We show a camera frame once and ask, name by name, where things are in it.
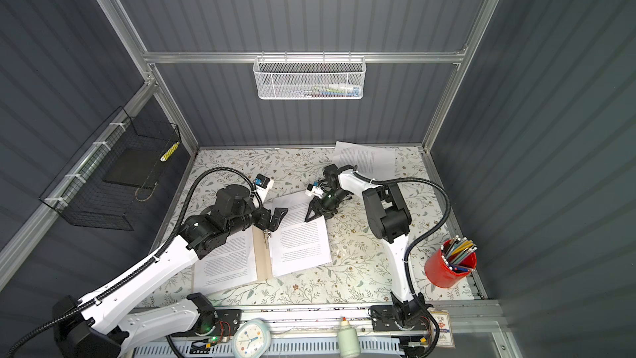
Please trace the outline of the beige paper folder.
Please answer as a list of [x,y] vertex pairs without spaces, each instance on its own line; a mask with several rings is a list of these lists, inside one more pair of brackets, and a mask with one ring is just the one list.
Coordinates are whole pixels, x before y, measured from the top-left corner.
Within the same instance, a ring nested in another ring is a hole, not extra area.
[[250,229],[253,231],[254,253],[258,272],[258,280],[256,282],[269,279],[279,280],[281,277],[275,278],[272,275],[270,253],[268,248],[268,239],[271,235],[267,236],[264,231],[255,226]]

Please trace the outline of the printed paper sheet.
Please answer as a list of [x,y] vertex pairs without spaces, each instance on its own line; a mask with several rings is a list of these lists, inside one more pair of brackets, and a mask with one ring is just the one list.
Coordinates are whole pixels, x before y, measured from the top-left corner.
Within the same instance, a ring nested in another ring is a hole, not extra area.
[[377,148],[338,141],[335,145],[334,164],[338,167],[351,165],[368,178],[393,179],[396,174],[394,149]]
[[193,290],[211,294],[258,280],[253,231],[230,235],[226,243],[194,265]]
[[288,208],[278,229],[268,239],[272,275],[281,277],[331,262],[326,220],[305,222],[311,198],[296,192],[273,200],[273,208]]

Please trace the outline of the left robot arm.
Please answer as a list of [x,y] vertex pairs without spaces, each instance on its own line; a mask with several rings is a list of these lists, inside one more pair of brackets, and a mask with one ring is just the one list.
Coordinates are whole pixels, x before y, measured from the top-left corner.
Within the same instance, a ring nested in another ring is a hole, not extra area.
[[23,336],[7,355],[15,356],[31,339],[54,329],[56,343],[65,356],[84,352],[117,356],[124,344],[119,321],[158,286],[224,245],[230,235],[253,225],[269,231],[278,228],[286,210],[270,211],[263,205],[272,185],[270,178],[258,174],[244,185],[218,190],[215,204],[200,215],[180,213],[168,239],[147,258],[80,300],[60,302],[61,313]]

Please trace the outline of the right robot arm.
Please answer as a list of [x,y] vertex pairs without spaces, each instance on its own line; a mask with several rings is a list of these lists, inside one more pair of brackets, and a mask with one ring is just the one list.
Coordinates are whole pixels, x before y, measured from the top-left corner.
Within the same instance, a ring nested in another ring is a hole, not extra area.
[[[415,240],[408,237],[412,216],[399,188],[401,183],[425,184],[438,191],[444,202],[439,222]],[[389,260],[394,322],[398,327],[408,329],[428,315],[423,295],[415,290],[409,259],[414,248],[442,228],[450,216],[450,198],[442,186],[420,177],[377,180],[361,174],[355,166],[331,164],[324,168],[322,179],[307,186],[306,195],[311,197],[306,222],[319,217],[329,220],[339,213],[342,203],[353,196],[359,197],[364,204],[369,229],[382,241]]]

